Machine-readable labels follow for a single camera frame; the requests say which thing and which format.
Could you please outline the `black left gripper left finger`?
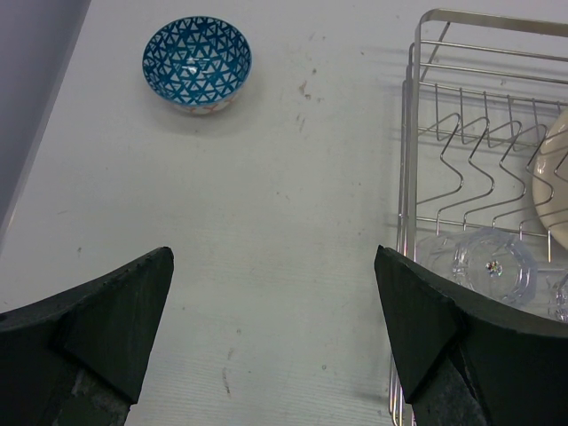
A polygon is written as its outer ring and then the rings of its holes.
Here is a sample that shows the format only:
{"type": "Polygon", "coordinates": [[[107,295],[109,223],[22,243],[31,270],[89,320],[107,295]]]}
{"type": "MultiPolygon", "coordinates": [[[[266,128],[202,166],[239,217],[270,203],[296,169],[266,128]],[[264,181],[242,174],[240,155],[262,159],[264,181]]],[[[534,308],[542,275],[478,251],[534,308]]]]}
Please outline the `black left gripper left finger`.
{"type": "Polygon", "coordinates": [[[157,248],[1,315],[3,425],[123,425],[138,403],[174,272],[157,248]]]}

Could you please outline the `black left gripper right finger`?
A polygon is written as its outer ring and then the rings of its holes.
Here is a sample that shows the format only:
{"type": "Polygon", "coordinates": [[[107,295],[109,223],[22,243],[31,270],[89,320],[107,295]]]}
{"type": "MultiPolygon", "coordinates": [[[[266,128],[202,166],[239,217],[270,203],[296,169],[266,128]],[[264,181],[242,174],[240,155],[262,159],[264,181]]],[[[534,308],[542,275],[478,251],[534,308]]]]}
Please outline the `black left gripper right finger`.
{"type": "Polygon", "coordinates": [[[565,425],[567,326],[501,304],[379,247],[375,275],[419,425],[565,425]]]}

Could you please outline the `cream plate green band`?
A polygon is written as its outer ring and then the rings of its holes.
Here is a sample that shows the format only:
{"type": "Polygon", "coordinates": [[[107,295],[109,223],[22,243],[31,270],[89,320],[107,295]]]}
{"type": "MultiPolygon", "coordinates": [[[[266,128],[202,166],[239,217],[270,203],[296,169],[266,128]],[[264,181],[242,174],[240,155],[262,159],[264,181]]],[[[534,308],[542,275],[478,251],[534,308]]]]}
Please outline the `cream plate green band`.
{"type": "Polygon", "coordinates": [[[534,159],[532,199],[543,227],[567,249],[567,110],[552,124],[534,159]]]}

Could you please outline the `blue patterned bowl red outside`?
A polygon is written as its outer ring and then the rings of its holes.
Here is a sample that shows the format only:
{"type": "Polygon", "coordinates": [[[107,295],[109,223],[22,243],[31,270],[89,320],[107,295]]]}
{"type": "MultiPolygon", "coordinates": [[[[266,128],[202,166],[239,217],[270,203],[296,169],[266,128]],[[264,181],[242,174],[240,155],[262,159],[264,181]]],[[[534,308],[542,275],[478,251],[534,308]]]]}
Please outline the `blue patterned bowl red outside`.
{"type": "Polygon", "coordinates": [[[232,24],[208,16],[174,20],[143,52],[146,83],[161,99],[189,114],[213,114],[239,96],[252,69],[252,50],[232,24]]]}

